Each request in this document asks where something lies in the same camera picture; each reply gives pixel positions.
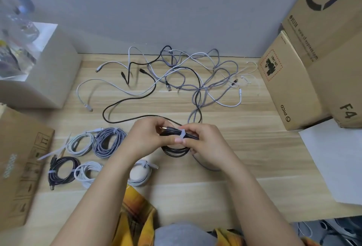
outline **cable tie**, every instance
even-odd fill
[[[181,130],[180,138],[183,139],[186,135],[185,129]]]

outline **person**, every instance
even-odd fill
[[[158,129],[167,126],[173,125],[162,117],[147,117],[135,122],[128,136],[109,158],[61,228],[52,246],[114,245],[112,240],[117,226],[121,224],[119,213],[134,163],[161,146],[178,143],[192,148],[224,173],[248,246],[314,245],[310,241],[301,240],[296,235],[216,126],[192,123],[178,127],[185,129],[186,132],[197,134],[199,140],[181,139],[174,135],[160,136],[157,133]],[[222,243],[197,226],[186,223],[160,227],[156,229],[150,241],[146,245],[211,246],[217,243],[217,245],[236,245]],[[121,241],[120,244],[132,245],[132,242]]]

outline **black coiled cable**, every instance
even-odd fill
[[[181,130],[175,129],[173,127],[167,127],[160,133],[161,136],[180,135],[180,134],[181,134]],[[199,138],[197,136],[194,136],[194,135],[188,134],[188,133],[186,133],[183,138],[192,138],[192,139],[199,140]],[[169,146],[162,146],[161,149],[165,152],[165,154],[167,154],[170,157],[183,157],[190,150],[190,148],[187,148],[187,147],[177,149],[177,148],[171,148]]]
[[[67,161],[73,162],[73,169],[66,178],[60,178],[58,176],[58,170]],[[51,190],[54,190],[54,186],[59,184],[67,184],[72,182],[74,178],[74,170],[80,165],[80,162],[75,157],[61,157],[57,159],[57,156],[53,156],[50,161],[50,168],[48,173],[48,182]]]

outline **white coiled cable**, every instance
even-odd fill
[[[93,183],[95,178],[87,177],[86,173],[88,171],[100,172],[102,170],[102,165],[95,161],[87,161],[79,165],[74,170],[74,178],[82,183],[83,187],[88,189]]]
[[[137,186],[141,186],[143,185],[144,183],[147,182],[147,180],[150,178],[151,176],[151,173],[152,173],[152,168],[154,169],[158,169],[159,167],[155,164],[152,164],[152,163],[148,163],[147,160],[144,160],[144,159],[140,159],[138,160],[134,166],[138,166],[138,165],[141,165],[142,167],[146,168],[147,169],[147,172],[146,172],[146,175],[140,177],[139,179],[132,179],[132,178],[129,178],[128,179],[128,185],[131,185],[132,187],[137,187]]]
[[[96,138],[93,135],[93,133],[99,133],[102,130],[103,130],[103,128],[98,128],[98,129],[91,130],[91,131],[85,131],[84,133],[76,135],[71,140],[69,140],[68,144],[66,145],[67,152],[69,152],[71,155],[74,155],[76,157],[81,157],[82,155],[85,155],[87,152],[89,152],[92,149],[93,142]],[[85,137],[90,138],[89,143],[83,149],[76,151],[76,149],[79,145],[79,142]]]

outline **gray braided cable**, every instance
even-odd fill
[[[108,148],[108,143],[111,136],[115,134],[116,139],[112,146]],[[106,128],[97,134],[93,142],[93,152],[99,158],[108,158],[119,147],[127,134],[120,128]]]

